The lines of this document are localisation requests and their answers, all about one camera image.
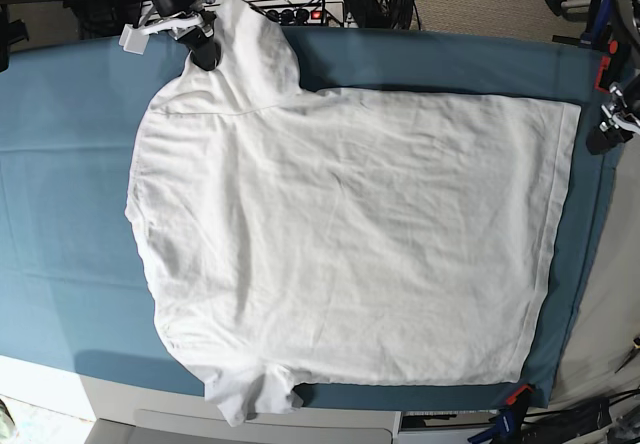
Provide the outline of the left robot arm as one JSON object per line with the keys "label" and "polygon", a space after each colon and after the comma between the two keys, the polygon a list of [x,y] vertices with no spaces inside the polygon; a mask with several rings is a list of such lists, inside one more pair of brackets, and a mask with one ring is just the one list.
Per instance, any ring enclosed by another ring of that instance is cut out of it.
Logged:
{"label": "left robot arm", "polygon": [[594,87],[607,98],[600,122],[586,140],[602,155],[639,135],[639,0],[605,0],[607,23],[600,32],[602,58]]}

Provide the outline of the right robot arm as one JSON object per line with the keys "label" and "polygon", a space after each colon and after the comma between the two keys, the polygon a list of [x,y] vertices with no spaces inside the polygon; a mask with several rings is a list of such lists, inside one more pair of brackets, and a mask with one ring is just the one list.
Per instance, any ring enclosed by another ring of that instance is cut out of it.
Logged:
{"label": "right robot arm", "polygon": [[214,11],[204,0],[150,0],[159,19],[144,30],[150,34],[167,32],[186,46],[192,62],[205,71],[214,70],[221,58],[221,47],[214,39]]}

